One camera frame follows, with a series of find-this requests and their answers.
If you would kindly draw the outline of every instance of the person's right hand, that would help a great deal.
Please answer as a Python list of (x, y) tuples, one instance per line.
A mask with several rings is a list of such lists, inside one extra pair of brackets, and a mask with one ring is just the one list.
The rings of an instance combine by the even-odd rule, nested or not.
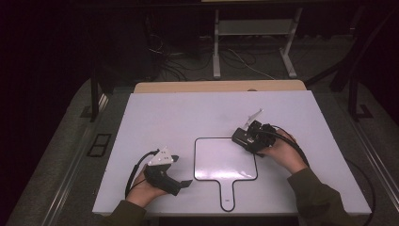
[[(295, 142), (295, 140), (293, 140), (282, 130), (279, 129), (277, 133)], [(277, 163), (285, 167), (292, 174), (307, 167), (299, 153), (293, 147), (291, 147), (291, 145), (280, 138), (276, 138), (276, 142), (272, 147), (262, 149), (258, 153), (264, 153), (271, 156)]]

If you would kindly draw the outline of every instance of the floor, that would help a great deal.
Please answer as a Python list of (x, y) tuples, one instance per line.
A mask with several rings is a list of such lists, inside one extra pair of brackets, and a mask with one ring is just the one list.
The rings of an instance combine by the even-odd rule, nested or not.
[[(221, 80), (289, 79), (279, 56), (283, 38), (239, 37), (221, 39), (219, 43)], [(306, 81), (335, 64), (345, 56), (352, 43), (350, 36), (329, 40), (320, 37), (295, 39), (290, 57), (298, 79)], [(160, 65), (163, 70), (155, 81), (213, 80), (212, 42), (208, 37), (201, 39), (200, 54), (196, 56), (167, 47), (167, 43), (152, 47), (153, 51), (164, 53), (164, 61)], [(348, 165), (367, 202), (371, 208), (375, 207), (368, 225), (397, 225), (398, 208), (375, 173), (357, 128), (361, 127), (369, 138), (396, 182), (399, 181), (399, 128), (363, 86), (359, 88), (359, 104), (366, 105), (373, 117), (353, 122), (346, 110), (348, 90), (331, 92), (328, 85), (332, 77), (322, 79), (309, 89), (343, 156), (355, 163)], [(112, 95), (106, 95), (99, 117), (90, 122), (89, 114), (85, 114), (90, 106), (89, 85), (89, 81), (82, 84), (74, 95), (8, 225), (97, 225), (101, 220), (102, 217), (92, 214), (91, 209), (132, 88), (118, 87)], [(110, 134), (110, 143), (104, 157), (88, 157), (86, 153), (97, 134)], [(359, 225), (363, 225), (367, 218), (355, 217)], [(152, 223), (167, 225), (162, 219)]]

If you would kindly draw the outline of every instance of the dark background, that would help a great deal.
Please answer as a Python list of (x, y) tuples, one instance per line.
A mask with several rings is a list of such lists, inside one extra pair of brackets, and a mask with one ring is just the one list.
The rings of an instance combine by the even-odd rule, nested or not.
[[(348, 34), (356, 9), (356, 5), (305, 8), (297, 35), (321, 35), (328, 39)], [(240, 12), (243, 18), (264, 15), (264, 10)], [(229, 18), (236, 14), (237, 11), (226, 11), (223, 16)], [(91, 74), (99, 76), (106, 92), (112, 92), (115, 86), (133, 86), (139, 81), (152, 80), (157, 69), (146, 47), (148, 39), (143, 31), (148, 27), (143, 25), (143, 18), (152, 18), (151, 30), (155, 34), (171, 44), (184, 46), (185, 42), (196, 41), (198, 35), (212, 36), (213, 15), (209, 10), (87, 14), (75, 10), (68, 0), (2, 1), (0, 225), (7, 222), (74, 93)], [(397, 97), (399, 90), (398, 76), (391, 76), (392, 72), (398, 72), (398, 43), (391, 41), (399, 38), (395, 27), (392, 22), (384, 28), (378, 43), (370, 48), (383, 53), (372, 52), (363, 63), (368, 67), (362, 72), (367, 78), (365, 84), (370, 87), (375, 84), (375, 94), (382, 93), (378, 94), (381, 102), (387, 100), (387, 95)], [(387, 63), (384, 59), (395, 61)], [(378, 83), (373, 70), (378, 71)], [(129, 75), (132, 73), (146, 76)], [(387, 83), (390, 84), (388, 94), (381, 91)], [(392, 108), (391, 114), (397, 119), (398, 102), (393, 105), (391, 100), (384, 106)]]

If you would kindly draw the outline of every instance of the sleeve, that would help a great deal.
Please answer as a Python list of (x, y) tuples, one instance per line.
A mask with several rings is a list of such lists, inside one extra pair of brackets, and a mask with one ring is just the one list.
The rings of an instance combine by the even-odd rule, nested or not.
[(303, 169), (288, 182), (296, 196), (299, 215), (307, 225), (358, 225), (343, 209), (338, 191), (322, 184), (311, 169)]
[(103, 218), (101, 226), (138, 226), (144, 218), (146, 210), (128, 201), (120, 201), (114, 212)]

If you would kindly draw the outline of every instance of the table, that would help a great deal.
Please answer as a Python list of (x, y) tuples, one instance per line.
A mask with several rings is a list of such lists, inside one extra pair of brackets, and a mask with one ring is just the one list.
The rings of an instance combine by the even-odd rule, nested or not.
[[(196, 139), (231, 136), (260, 107), (265, 112), (258, 121), (276, 124), (295, 135), (316, 175), (340, 191), (349, 214), (370, 213), (314, 97), (295, 80), (138, 84), (126, 106), (93, 212), (110, 214), (123, 199), (133, 165), (157, 148), (168, 146), (180, 156), (168, 170), (170, 177), (194, 179)], [(296, 215), (295, 196), (286, 181), (289, 173), (268, 157), (255, 159), (258, 177), (234, 184), (235, 208), (231, 212), (220, 207), (217, 183), (194, 180), (178, 196), (152, 202), (147, 216)]]

